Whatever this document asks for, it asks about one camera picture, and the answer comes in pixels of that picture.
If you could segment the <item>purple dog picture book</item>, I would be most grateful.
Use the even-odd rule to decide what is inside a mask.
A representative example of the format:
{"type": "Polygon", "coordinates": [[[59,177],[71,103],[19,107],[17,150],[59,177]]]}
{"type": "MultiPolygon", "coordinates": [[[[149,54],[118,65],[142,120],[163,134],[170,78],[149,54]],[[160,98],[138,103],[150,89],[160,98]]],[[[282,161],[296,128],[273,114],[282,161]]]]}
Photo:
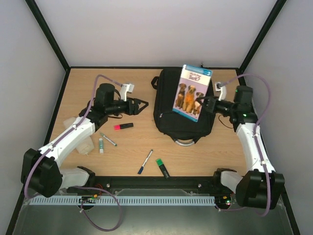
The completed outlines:
{"type": "Polygon", "coordinates": [[[206,95],[213,71],[191,65],[183,65],[172,111],[198,122],[201,107],[195,103],[196,98],[206,95]]]}

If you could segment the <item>black student backpack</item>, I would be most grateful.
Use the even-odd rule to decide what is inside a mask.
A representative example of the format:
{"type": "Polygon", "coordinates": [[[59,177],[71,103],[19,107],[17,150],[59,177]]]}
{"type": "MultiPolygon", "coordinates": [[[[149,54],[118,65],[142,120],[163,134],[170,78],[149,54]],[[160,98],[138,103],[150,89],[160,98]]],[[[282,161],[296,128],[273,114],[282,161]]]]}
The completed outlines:
{"type": "Polygon", "coordinates": [[[211,76],[210,70],[185,65],[163,69],[151,81],[156,127],[180,146],[192,146],[212,131],[215,115],[197,101],[214,95],[211,76]]]}

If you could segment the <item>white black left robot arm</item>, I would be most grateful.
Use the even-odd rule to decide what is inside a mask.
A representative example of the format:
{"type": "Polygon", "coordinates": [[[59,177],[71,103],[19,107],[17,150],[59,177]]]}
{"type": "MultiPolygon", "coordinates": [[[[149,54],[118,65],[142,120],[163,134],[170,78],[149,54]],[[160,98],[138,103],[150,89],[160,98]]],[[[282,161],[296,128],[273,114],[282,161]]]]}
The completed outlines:
{"type": "Polygon", "coordinates": [[[109,116],[138,115],[149,105],[147,101],[131,97],[116,100],[116,92],[115,86],[109,83],[94,88],[88,106],[69,128],[40,149],[31,148],[25,152],[21,182],[27,199],[31,198],[29,189],[49,198],[60,189],[86,185],[93,172],[81,166],[61,170],[66,157],[104,125],[109,116]]]}

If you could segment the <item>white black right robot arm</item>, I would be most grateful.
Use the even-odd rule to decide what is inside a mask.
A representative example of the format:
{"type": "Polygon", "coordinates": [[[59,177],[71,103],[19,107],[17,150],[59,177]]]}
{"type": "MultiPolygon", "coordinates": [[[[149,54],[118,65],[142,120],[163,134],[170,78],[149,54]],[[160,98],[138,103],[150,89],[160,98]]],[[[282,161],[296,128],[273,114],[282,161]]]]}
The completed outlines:
{"type": "Polygon", "coordinates": [[[220,192],[229,188],[241,207],[268,212],[275,208],[285,179],[282,174],[276,173],[263,145],[259,120],[252,111],[253,89],[237,86],[232,102],[225,100],[226,87],[222,83],[216,83],[215,89],[219,96],[205,96],[197,98],[197,101],[205,111],[229,118],[241,142],[247,172],[241,176],[235,170],[219,168],[215,172],[213,186],[220,192]]]}

